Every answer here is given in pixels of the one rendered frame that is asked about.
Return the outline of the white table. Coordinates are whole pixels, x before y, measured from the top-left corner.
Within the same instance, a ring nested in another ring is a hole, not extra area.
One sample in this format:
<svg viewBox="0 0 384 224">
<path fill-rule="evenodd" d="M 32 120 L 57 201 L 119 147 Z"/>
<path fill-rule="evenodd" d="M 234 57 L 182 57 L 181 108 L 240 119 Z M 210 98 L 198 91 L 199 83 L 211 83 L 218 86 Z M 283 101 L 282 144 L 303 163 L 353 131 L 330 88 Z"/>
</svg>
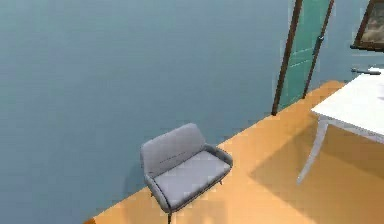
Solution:
<svg viewBox="0 0 384 224">
<path fill-rule="evenodd" d="M 300 184 L 318 156 L 329 125 L 384 144 L 384 68 L 353 69 L 358 76 L 317 104 L 316 137 L 297 177 Z"/>
</svg>

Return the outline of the green door with brown frame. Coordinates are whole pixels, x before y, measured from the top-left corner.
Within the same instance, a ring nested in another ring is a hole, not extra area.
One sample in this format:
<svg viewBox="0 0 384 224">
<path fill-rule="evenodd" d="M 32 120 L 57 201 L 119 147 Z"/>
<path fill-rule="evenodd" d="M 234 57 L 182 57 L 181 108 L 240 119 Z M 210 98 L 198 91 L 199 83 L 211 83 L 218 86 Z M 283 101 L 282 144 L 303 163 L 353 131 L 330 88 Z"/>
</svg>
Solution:
<svg viewBox="0 0 384 224">
<path fill-rule="evenodd" d="M 271 114 L 300 99 L 309 88 L 334 0 L 295 0 Z"/>
</svg>

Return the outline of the brown framed wall picture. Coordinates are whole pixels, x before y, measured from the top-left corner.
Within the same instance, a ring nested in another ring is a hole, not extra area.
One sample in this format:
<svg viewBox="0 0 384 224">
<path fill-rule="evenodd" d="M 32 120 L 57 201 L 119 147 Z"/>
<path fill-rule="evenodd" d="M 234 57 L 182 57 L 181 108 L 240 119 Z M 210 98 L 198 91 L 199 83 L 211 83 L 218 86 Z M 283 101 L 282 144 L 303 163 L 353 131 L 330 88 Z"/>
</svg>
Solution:
<svg viewBox="0 0 384 224">
<path fill-rule="evenodd" d="M 369 0 L 350 48 L 384 53 L 384 0 Z"/>
</svg>

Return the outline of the gray two-seat couch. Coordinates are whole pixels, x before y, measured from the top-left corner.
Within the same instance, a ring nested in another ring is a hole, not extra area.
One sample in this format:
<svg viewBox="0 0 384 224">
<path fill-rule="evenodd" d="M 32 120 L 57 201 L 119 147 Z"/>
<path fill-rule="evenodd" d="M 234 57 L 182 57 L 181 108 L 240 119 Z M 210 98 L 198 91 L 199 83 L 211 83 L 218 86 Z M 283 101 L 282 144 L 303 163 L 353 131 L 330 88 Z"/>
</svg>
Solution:
<svg viewBox="0 0 384 224">
<path fill-rule="evenodd" d="M 183 209 L 217 183 L 222 183 L 233 167 L 233 158 L 206 142 L 198 126 L 188 123 L 140 148 L 144 182 L 167 214 Z"/>
</svg>

